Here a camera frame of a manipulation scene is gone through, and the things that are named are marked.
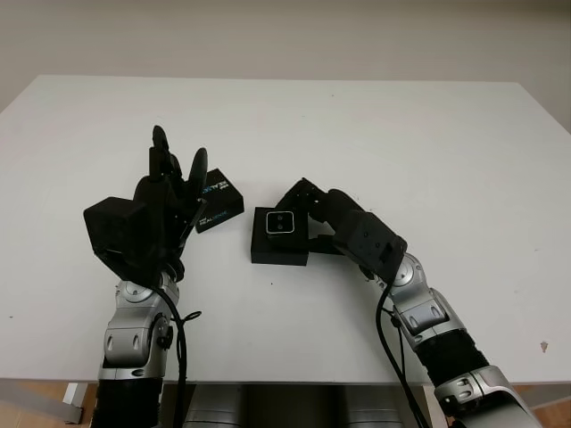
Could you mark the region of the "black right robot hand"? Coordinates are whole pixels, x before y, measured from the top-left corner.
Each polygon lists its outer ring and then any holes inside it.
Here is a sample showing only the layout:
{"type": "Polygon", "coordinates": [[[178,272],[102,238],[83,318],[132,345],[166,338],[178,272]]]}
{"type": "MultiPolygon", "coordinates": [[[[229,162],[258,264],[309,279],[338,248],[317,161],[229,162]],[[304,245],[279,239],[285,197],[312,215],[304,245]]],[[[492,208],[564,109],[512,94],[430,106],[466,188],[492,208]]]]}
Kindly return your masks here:
{"type": "Polygon", "coordinates": [[[340,255],[341,252],[333,245],[332,235],[310,237],[309,219],[328,223],[335,231],[351,210],[362,208],[348,194],[337,189],[324,192],[308,179],[302,178],[285,193],[274,208],[275,212],[293,213],[293,231],[278,232],[273,236],[267,233],[269,241],[274,248],[289,251],[340,255]]]}

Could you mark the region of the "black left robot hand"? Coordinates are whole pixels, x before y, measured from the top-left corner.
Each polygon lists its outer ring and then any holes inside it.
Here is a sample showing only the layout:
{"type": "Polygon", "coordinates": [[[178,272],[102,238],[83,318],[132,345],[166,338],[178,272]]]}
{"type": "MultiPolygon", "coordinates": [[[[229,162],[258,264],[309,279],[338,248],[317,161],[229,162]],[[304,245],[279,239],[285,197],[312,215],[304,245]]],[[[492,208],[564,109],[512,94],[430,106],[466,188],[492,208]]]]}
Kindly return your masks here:
{"type": "Polygon", "coordinates": [[[208,153],[199,148],[188,177],[183,177],[178,158],[170,151],[164,129],[153,127],[149,149],[149,173],[137,184],[134,199],[150,210],[154,237],[153,264],[176,282],[184,278],[181,257],[186,240],[205,210],[208,153]]]}

